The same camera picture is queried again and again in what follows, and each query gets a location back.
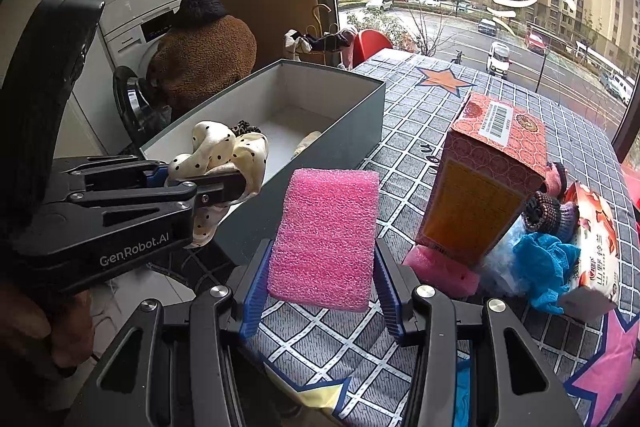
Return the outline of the white polka dot scrunchie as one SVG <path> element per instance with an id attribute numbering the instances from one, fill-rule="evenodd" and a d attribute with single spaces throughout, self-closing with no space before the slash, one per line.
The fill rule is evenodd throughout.
<path id="1" fill-rule="evenodd" d="M 245 187 L 238 196 L 227 202 L 213 202 L 209 196 L 203 208 L 195 211 L 191 247 L 209 243 L 219 222 L 226 217 L 229 208 L 256 196 L 264 182 L 269 143 L 257 128 L 229 128 L 221 122 L 200 121 L 192 130 L 191 154 L 179 154 L 168 165 L 171 180 L 212 181 L 218 174 L 240 174 Z"/>

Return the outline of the pink foam block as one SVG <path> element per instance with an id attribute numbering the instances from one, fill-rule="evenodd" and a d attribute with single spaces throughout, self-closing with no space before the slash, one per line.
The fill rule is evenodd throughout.
<path id="1" fill-rule="evenodd" d="M 293 172 L 269 260 L 269 294 L 287 303 L 363 312 L 373 277 L 378 174 Z"/>
<path id="2" fill-rule="evenodd" d="M 435 287 L 450 298 L 471 297 L 480 285 L 480 276 L 466 265 L 423 245 L 414 245 L 402 264 L 413 269 L 420 282 Z"/>

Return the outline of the blue cloth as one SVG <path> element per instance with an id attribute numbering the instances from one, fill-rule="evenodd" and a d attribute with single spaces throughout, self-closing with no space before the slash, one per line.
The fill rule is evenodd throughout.
<path id="1" fill-rule="evenodd" d="M 523 297 L 537 311 L 561 315 L 559 300 L 570 290 L 579 256 L 579 247 L 554 235 L 527 232 L 518 217 L 480 262 L 480 286 L 491 295 Z"/>
<path id="2" fill-rule="evenodd" d="M 456 392 L 454 393 L 454 427 L 470 425 L 471 360 L 457 358 Z"/>

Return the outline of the blue cloth front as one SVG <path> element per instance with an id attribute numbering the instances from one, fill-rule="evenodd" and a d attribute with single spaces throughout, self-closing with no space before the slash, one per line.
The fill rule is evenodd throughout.
<path id="1" fill-rule="evenodd" d="M 471 360 L 457 358 L 456 392 L 454 393 L 454 427 L 470 425 Z"/>

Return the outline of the dark knitted soft items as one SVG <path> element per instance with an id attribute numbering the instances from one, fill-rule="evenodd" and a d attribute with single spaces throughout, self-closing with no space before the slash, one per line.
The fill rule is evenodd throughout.
<path id="1" fill-rule="evenodd" d="M 548 162 L 544 183 L 526 202 L 522 217 L 528 233 L 542 233 L 570 243 L 577 231 L 578 210 L 572 202 L 562 202 L 567 190 L 566 170 L 560 162 Z"/>

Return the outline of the leopard print scrunchie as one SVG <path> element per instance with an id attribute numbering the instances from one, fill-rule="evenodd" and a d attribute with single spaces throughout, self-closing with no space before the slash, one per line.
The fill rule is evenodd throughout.
<path id="1" fill-rule="evenodd" d="M 235 126 L 231 128 L 235 136 L 241 136 L 247 133 L 260 133 L 260 129 L 253 126 L 245 120 L 240 120 Z"/>

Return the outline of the checkered star tablecloth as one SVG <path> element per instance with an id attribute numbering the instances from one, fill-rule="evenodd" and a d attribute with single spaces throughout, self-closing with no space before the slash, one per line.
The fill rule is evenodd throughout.
<path id="1" fill-rule="evenodd" d="M 251 426 L 407 426 L 423 364 L 473 426 L 612 426 L 639 332 L 639 239 L 604 132 L 514 84 L 385 50 L 352 72 L 274 63 L 142 148 L 173 176 L 258 172 L 207 204 L 195 251 L 162 264 L 194 291 L 267 270 L 233 346 Z"/>

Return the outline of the beige knitted item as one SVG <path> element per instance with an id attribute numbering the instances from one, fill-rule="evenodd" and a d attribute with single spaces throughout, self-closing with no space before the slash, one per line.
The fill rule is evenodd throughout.
<path id="1" fill-rule="evenodd" d="M 306 150 L 307 147 L 310 147 L 311 144 L 314 143 L 314 141 L 318 140 L 321 135 L 321 131 L 313 131 L 308 133 L 305 138 L 296 145 L 293 157 L 298 156 L 303 152 L 303 150 Z"/>

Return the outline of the grey storage box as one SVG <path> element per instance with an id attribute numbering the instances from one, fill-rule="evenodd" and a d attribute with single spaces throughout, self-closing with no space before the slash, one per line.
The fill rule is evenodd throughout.
<path id="1" fill-rule="evenodd" d="M 245 120 L 262 130 L 269 156 L 260 193 L 230 209 L 210 242 L 237 265 L 272 239 L 291 174 L 299 168 L 355 169 L 382 139 L 385 83 L 329 66 L 277 61 L 190 110 L 141 149 L 148 159 L 171 161 L 192 148 L 200 121 L 233 126 Z M 313 131 L 322 135 L 293 157 Z"/>

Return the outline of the person in brown coat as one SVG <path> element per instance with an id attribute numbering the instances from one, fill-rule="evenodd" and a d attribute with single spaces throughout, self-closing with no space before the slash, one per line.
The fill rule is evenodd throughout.
<path id="1" fill-rule="evenodd" d="M 152 103 L 176 120 L 250 75 L 256 56 L 254 34 L 219 0 L 181 0 L 145 74 Z"/>

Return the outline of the red yellow cardboard box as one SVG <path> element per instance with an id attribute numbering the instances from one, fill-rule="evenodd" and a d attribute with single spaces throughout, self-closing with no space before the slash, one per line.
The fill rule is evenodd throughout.
<path id="1" fill-rule="evenodd" d="M 416 243 L 478 265 L 544 183 L 547 160 L 541 120 L 470 93 L 446 132 Z"/>

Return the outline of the clothes on hanger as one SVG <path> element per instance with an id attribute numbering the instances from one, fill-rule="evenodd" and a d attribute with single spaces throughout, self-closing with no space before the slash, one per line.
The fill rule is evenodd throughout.
<path id="1" fill-rule="evenodd" d="M 318 55 L 322 64 L 328 65 L 330 56 L 337 54 L 340 57 L 337 67 L 351 70 L 354 67 L 356 31 L 341 29 L 337 23 L 332 23 L 328 30 L 324 30 L 322 13 L 331 14 L 332 10 L 324 3 L 316 4 L 311 9 L 314 25 L 309 25 L 304 32 L 290 29 L 284 34 L 284 57 L 300 62 L 303 55 Z"/>

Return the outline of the white tissue pack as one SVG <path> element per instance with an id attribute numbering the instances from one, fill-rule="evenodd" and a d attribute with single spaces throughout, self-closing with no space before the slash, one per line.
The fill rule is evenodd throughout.
<path id="1" fill-rule="evenodd" d="M 569 317 L 593 322 L 615 309 L 620 300 L 620 253 L 613 211 L 604 197 L 579 182 L 570 186 L 564 202 L 572 202 L 577 209 L 572 244 L 580 253 L 568 278 L 568 291 L 558 303 Z"/>

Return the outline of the red round chair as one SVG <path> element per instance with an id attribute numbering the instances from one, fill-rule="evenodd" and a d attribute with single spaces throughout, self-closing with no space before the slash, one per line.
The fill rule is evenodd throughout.
<path id="1" fill-rule="evenodd" d="M 381 50 L 391 49 L 393 43 L 386 35 L 376 29 L 363 29 L 359 31 L 354 40 L 354 54 L 352 54 L 352 66 L 357 67 L 368 58 Z"/>

